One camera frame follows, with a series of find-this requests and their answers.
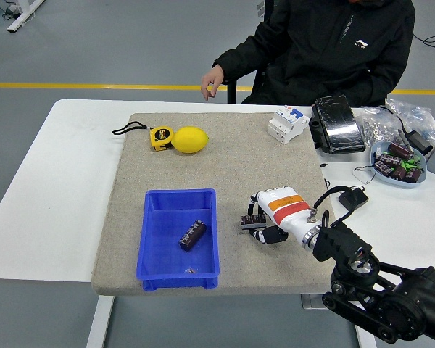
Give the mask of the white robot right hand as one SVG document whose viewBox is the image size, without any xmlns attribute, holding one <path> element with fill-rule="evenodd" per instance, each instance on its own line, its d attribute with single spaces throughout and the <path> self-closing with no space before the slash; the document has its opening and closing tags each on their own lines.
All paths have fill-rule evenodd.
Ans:
<svg viewBox="0 0 435 348">
<path fill-rule="evenodd" d="M 304 249 L 314 249 L 320 232 L 317 210 L 292 187 L 272 188 L 251 195 L 249 213 L 255 204 L 284 233 L 292 233 Z"/>
</svg>

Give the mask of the person's hand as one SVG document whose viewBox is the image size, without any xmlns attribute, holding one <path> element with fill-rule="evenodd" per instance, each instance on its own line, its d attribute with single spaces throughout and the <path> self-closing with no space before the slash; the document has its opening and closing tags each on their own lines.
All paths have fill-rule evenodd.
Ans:
<svg viewBox="0 0 435 348">
<path fill-rule="evenodd" d="M 215 65 L 201 79 L 201 93 L 205 101 L 215 98 L 224 80 L 224 71 L 220 65 Z"/>
</svg>

